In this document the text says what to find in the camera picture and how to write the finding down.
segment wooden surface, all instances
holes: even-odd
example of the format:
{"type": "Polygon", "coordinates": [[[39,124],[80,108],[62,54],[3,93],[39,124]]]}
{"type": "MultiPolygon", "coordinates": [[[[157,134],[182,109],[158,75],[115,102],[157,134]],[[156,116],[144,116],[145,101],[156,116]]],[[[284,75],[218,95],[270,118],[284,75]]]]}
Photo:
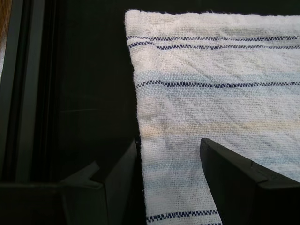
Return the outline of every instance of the wooden surface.
{"type": "Polygon", "coordinates": [[[4,61],[12,0],[0,0],[0,78],[4,61]]]}

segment navy stripe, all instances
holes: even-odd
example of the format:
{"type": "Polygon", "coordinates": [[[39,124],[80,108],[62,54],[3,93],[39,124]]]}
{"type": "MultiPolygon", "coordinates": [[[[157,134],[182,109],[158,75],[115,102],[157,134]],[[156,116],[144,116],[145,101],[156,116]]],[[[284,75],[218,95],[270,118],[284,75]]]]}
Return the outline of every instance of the navy stripe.
{"type": "Polygon", "coordinates": [[[191,49],[201,49],[201,50],[217,50],[224,48],[235,48],[235,49],[253,49],[253,48],[267,48],[267,49],[300,49],[300,45],[292,45],[292,46],[265,46],[265,45],[169,45],[169,46],[161,46],[155,45],[151,41],[145,42],[135,42],[128,45],[129,49],[133,47],[137,47],[140,45],[154,45],[159,50],[170,50],[170,49],[181,49],[181,48],[191,48],[191,49]]]}
{"type": "Polygon", "coordinates": [[[138,38],[146,39],[149,41],[175,41],[175,40],[199,40],[199,41],[283,41],[283,40],[298,40],[300,36],[276,36],[276,37],[248,37],[248,38],[229,38],[229,37],[141,37],[141,36],[128,36],[127,40],[138,38]]]}
{"type": "Polygon", "coordinates": [[[199,82],[163,82],[160,80],[145,81],[137,84],[135,87],[140,88],[148,85],[163,85],[167,88],[171,87],[199,87],[199,88],[249,88],[249,87],[270,87],[270,86],[300,86],[299,81],[294,82],[254,82],[254,83],[199,83],[199,82]]]}
{"type": "Polygon", "coordinates": [[[203,211],[188,211],[188,212],[171,212],[165,214],[159,214],[155,216],[146,217],[146,220],[151,223],[155,221],[160,221],[164,219],[172,218],[181,218],[181,217],[197,217],[197,216],[207,216],[207,215],[216,215],[218,214],[217,210],[203,210],[203,211]]]}

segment black frame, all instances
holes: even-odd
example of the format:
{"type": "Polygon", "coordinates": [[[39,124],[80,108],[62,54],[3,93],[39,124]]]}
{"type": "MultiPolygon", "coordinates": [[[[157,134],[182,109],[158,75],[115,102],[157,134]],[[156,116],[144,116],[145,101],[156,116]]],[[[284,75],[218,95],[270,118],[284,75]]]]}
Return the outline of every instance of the black frame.
{"type": "Polygon", "coordinates": [[[0,86],[1,181],[28,182],[32,167],[44,164],[40,158],[48,134],[55,3],[12,3],[0,86]]]}

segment yellow stripe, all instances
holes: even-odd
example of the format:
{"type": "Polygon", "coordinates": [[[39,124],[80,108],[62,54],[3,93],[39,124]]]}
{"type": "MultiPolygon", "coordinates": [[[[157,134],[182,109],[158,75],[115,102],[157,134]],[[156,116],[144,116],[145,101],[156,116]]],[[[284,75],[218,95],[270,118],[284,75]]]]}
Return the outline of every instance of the yellow stripe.
{"type": "Polygon", "coordinates": [[[291,131],[300,128],[300,120],[252,121],[246,123],[216,122],[206,124],[140,124],[141,137],[165,135],[205,135],[212,133],[261,133],[291,131]]]}

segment dish towel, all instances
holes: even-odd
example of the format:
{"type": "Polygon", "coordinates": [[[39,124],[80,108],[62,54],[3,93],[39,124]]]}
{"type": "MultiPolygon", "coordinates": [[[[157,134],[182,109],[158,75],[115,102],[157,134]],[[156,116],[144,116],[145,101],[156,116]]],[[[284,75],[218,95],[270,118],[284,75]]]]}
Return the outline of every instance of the dish towel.
{"type": "Polygon", "coordinates": [[[128,11],[148,224],[220,225],[201,138],[300,181],[300,16],[128,11]]]}

